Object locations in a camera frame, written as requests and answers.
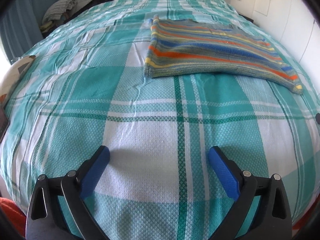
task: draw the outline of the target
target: black garment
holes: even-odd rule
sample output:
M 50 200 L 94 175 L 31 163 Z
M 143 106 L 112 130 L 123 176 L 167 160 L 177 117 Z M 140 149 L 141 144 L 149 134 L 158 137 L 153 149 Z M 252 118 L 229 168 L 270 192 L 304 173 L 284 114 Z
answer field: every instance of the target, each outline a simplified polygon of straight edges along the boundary
M 64 23 L 67 23 L 71 21 L 72 19 L 76 18 L 78 15 L 82 14 L 84 11 L 90 9 L 91 7 L 104 3 L 104 2 L 110 2 L 113 0 L 92 0 L 89 2 L 86 6 L 82 7 L 80 10 L 78 10 L 74 15 L 72 15 L 68 20 L 66 20 Z

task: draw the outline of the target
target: plaid bedspread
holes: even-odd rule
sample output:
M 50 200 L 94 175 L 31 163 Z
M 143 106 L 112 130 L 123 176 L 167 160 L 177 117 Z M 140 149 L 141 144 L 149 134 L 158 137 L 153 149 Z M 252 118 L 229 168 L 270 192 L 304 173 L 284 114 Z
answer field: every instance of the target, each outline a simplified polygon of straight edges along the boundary
M 303 94 L 229 74 L 144 78 L 155 14 L 232 23 L 264 36 L 295 68 Z M 100 4 L 27 54 L 36 60 L 7 104 L 11 125 L 0 148 L 1 174 L 24 212 L 40 174 L 77 169 L 100 145 L 109 147 L 111 160 L 85 202 L 114 240 L 208 238 L 232 205 L 206 160 L 214 145 L 254 175 L 280 174 L 293 221 L 319 193 L 320 107 L 310 79 L 223 0 Z M 240 234 L 253 214 L 254 208 Z

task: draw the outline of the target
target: blue gripper pad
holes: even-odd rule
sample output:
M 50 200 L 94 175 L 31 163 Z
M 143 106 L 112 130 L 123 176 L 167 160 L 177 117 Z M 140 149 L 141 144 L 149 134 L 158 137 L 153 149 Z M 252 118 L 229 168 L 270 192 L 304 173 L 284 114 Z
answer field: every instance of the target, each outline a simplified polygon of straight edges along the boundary
M 80 197 L 82 199 L 85 199 L 93 193 L 109 161 L 110 152 L 108 147 L 104 146 L 104 149 L 99 154 L 99 157 L 93 163 L 86 176 L 84 176 L 84 178 L 82 179 L 80 192 Z
M 211 147 L 208 154 L 209 163 L 218 179 L 220 180 L 227 196 L 237 201 L 240 195 L 239 182 L 233 176 L 232 172 L 229 170 L 228 166 L 221 159 L 220 155 L 217 153 L 214 147 Z

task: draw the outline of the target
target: bedsheet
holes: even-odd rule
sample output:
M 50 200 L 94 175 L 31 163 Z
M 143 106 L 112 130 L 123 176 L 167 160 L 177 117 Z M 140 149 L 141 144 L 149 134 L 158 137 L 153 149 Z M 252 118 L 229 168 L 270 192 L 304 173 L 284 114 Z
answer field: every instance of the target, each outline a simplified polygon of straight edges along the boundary
M 303 94 L 229 74 L 144 78 L 155 14 L 263 35 L 298 72 Z M 40 174 L 77 169 L 100 145 L 111 160 L 85 202 L 110 239 L 208 238 L 232 205 L 206 159 L 214 145 L 256 176 L 280 174 L 294 222 L 319 193 L 320 108 L 310 79 L 223 0 L 100 4 L 27 54 L 36 60 L 5 108 L 11 124 L 0 145 L 1 174 L 24 212 Z

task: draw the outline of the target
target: curtain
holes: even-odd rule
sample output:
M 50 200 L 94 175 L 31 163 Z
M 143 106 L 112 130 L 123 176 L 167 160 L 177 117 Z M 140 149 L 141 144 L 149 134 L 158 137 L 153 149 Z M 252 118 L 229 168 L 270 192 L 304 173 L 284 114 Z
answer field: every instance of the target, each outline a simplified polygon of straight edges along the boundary
M 8 60 L 21 57 L 43 39 L 39 30 L 47 9 L 58 0 L 15 0 L 0 22 L 0 36 Z

